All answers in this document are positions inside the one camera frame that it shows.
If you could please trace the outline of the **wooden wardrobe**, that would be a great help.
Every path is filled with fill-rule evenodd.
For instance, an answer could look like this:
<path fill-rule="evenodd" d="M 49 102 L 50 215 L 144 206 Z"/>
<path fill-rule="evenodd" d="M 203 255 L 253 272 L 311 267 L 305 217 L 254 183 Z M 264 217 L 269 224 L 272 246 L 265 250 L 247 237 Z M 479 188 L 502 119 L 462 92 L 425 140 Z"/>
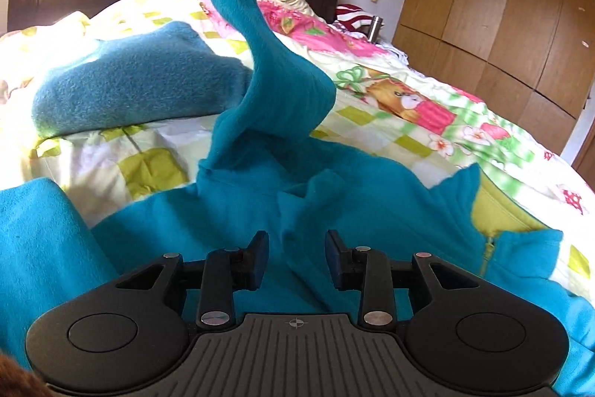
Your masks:
<path fill-rule="evenodd" d="M 561 152 L 594 79 L 594 0 L 405 0 L 393 41 Z"/>

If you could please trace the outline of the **steel thermos cup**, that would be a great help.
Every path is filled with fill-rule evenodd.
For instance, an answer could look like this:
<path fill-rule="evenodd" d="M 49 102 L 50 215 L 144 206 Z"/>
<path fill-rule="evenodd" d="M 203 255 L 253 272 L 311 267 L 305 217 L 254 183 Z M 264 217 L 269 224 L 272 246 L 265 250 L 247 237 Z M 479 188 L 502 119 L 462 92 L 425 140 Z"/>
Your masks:
<path fill-rule="evenodd" d="M 367 39 L 369 42 L 377 43 L 382 26 L 383 19 L 380 16 L 373 16 L 367 33 Z"/>

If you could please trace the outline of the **teal fleece jacket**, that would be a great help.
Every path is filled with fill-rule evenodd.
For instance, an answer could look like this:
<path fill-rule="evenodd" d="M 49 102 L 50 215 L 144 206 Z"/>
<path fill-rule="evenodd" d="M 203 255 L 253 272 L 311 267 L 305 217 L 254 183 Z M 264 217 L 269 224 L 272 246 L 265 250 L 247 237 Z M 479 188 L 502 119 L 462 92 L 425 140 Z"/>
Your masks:
<path fill-rule="evenodd" d="M 481 222 L 478 166 L 425 188 L 397 162 L 313 138 L 336 98 L 330 77 L 282 44 L 255 0 L 213 1 L 246 38 L 255 67 L 246 94 L 218 118 L 193 185 L 136 202 L 94 229 L 53 182 L 2 192 L 2 350 L 23 361 L 33 319 L 159 249 L 203 256 L 259 230 L 272 238 L 262 308 L 351 309 L 323 256 L 334 229 L 393 258 L 430 252 L 555 314 L 570 338 L 556 390 L 592 395 L 593 306 L 551 279 L 561 233 Z"/>

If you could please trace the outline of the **folded blue fleece blanket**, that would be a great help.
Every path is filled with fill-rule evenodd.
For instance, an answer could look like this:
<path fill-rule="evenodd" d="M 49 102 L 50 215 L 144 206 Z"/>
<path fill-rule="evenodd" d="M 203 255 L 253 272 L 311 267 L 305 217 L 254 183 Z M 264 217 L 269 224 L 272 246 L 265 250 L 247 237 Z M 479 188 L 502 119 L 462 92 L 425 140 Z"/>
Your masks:
<path fill-rule="evenodd" d="M 187 23 L 102 40 L 50 70 L 32 101 L 41 138 L 220 114 L 239 105 L 252 71 L 221 57 Z"/>

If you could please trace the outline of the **checkered cartoon bed quilt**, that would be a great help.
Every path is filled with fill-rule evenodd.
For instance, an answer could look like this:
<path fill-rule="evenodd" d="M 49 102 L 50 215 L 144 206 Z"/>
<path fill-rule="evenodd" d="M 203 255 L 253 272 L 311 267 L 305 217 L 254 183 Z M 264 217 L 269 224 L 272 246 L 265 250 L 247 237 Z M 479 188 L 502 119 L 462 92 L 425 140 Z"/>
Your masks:
<path fill-rule="evenodd" d="M 563 234 L 551 277 L 594 296 L 594 195 L 581 176 L 527 131 L 471 94 L 425 77 L 388 45 L 347 35 L 315 15 L 257 0 L 275 35 L 331 77 L 338 94 L 317 138 L 400 162 L 426 186 L 478 164 L 484 176 L 474 220 L 493 250 L 504 230 L 548 226 Z M 82 132 L 45 141 L 31 134 L 29 102 L 42 76 L 102 40 L 187 23 L 222 57 L 251 65 L 244 37 L 210 0 L 120 0 L 94 17 L 74 12 L 51 26 L 1 39 L 1 185 L 54 180 L 89 225 L 153 193 L 196 178 L 208 154 L 211 116 Z"/>

